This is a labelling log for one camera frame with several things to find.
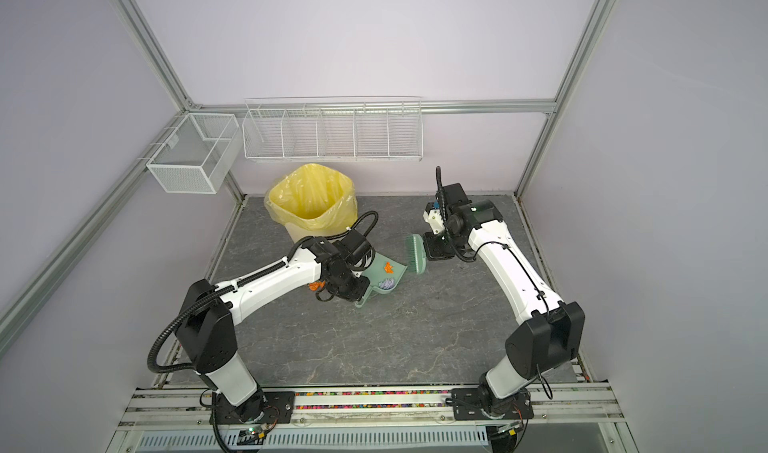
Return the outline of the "small white mesh basket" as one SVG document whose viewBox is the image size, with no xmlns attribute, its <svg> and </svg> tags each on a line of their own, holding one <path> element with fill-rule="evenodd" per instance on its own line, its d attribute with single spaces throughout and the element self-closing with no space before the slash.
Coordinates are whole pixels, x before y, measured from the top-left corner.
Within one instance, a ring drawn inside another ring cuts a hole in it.
<svg viewBox="0 0 768 453">
<path fill-rule="evenodd" d="M 172 194 L 216 194 L 243 148 L 233 114 L 188 113 L 150 157 L 147 167 Z"/>
</svg>

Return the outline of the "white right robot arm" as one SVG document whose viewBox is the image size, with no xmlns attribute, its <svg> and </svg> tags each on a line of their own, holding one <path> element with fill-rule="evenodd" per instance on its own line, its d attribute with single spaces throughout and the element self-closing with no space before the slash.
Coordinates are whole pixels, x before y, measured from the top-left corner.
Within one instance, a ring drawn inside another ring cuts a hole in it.
<svg viewBox="0 0 768 453">
<path fill-rule="evenodd" d="M 483 413 L 500 418 L 535 381 L 552 395 L 543 374 L 576 358 L 586 316 L 578 303 L 565 302 L 535 271 L 493 202 L 471 201 L 459 183 L 444 185 L 440 167 L 435 181 L 435 199 L 423 213 L 429 230 L 413 250 L 424 258 L 415 263 L 480 261 L 504 293 L 516 329 L 505 341 L 503 358 L 481 376 L 477 388 Z"/>
</svg>

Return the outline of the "green hand brush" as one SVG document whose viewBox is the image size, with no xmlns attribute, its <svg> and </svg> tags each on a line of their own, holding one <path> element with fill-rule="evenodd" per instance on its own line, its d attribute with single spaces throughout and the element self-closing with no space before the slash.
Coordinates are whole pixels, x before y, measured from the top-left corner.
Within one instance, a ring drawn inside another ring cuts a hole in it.
<svg viewBox="0 0 768 453">
<path fill-rule="evenodd" d="M 405 239 L 405 248 L 408 255 L 408 269 L 422 275 L 426 272 L 427 257 L 424 240 L 421 235 L 411 234 Z"/>
</svg>

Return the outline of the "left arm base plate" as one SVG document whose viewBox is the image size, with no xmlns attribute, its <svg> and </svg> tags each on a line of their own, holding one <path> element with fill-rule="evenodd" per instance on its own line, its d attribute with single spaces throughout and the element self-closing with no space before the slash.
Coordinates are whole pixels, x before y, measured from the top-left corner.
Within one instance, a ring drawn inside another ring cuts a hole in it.
<svg viewBox="0 0 768 453">
<path fill-rule="evenodd" d="M 292 390 L 259 390 L 243 404 L 233 406 L 223 394 L 217 394 L 212 409 L 220 425 L 286 424 L 291 420 L 295 399 Z"/>
</svg>

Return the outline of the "green plastic dustpan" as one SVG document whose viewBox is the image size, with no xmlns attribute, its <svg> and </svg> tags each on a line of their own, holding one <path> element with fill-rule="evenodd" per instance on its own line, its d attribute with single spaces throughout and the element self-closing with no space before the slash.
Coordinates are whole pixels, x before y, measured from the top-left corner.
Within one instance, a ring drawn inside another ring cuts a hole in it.
<svg viewBox="0 0 768 453">
<path fill-rule="evenodd" d="M 386 273 L 384 271 L 384 265 L 386 262 L 389 262 L 392 265 L 394 270 L 393 273 Z M 387 295 L 392 293 L 398 286 L 406 271 L 406 265 L 398 263 L 385 255 L 377 253 L 370 265 L 361 274 L 361 278 L 365 277 L 369 280 L 369 286 L 363 296 L 354 303 L 355 307 L 362 308 L 368 300 L 376 295 Z M 378 284 L 386 278 L 395 278 L 397 280 L 397 285 L 394 289 L 383 291 L 378 288 Z"/>
</svg>

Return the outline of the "aluminium front rail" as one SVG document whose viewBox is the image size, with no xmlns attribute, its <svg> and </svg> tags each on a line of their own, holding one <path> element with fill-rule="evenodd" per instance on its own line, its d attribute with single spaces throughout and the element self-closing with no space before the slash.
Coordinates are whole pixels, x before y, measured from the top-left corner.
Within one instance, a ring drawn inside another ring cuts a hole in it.
<svg viewBox="0 0 768 453">
<path fill-rule="evenodd" d="M 533 424 L 624 423 L 626 418 L 606 383 L 556 383 L 553 396 L 528 387 L 528 397 L 503 416 L 485 414 L 473 398 L 473 385 L 390 387 L 267 388 L 267 417 L 294 428 L 448 426 L 460 422 L 503 425 L 526 419 Z M 139 389 L 129 401 L 119 431 L 201 429 L 210 424 L 205 390 Z"/>
</svg>

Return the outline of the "beige bin yellow bag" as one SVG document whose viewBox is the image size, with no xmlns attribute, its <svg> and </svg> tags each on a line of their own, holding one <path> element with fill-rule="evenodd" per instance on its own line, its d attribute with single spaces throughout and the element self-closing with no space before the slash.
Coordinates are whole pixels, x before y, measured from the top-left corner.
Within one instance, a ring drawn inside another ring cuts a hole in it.
<svg viewBox="0 0 768 453">
<path fill-rule="evenodd" d="M 264 198 L 270 217 L 291 240 L 345 232 L 358 218 L 354 182 L 320 164 L 305 164 L 279 180 Z"/>
</svg>

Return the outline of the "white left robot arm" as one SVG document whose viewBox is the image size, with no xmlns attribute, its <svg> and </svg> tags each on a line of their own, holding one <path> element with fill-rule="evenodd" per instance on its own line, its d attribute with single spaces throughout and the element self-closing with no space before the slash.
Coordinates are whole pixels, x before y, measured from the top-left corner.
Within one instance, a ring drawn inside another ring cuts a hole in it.
<svg viewBox="0 0 768 453">
<path fill-rule="evenodd" d="M 357 302 L 370 286 L 363 276 L 376 257 L 368 235 L 379 215 L 368 211 L 343 233 L 305 236 L 286 256 L 248 275 L 216 285 L 192 284 L 176 318 L 153 342 L 147 368 L 155 374 L 191 370 L 240 422 L 259 419 L 269 407 L 260 384 L 240 354 L 235 327 L 281 296 L 320 282 L 321 301 Z"/>
</svg>

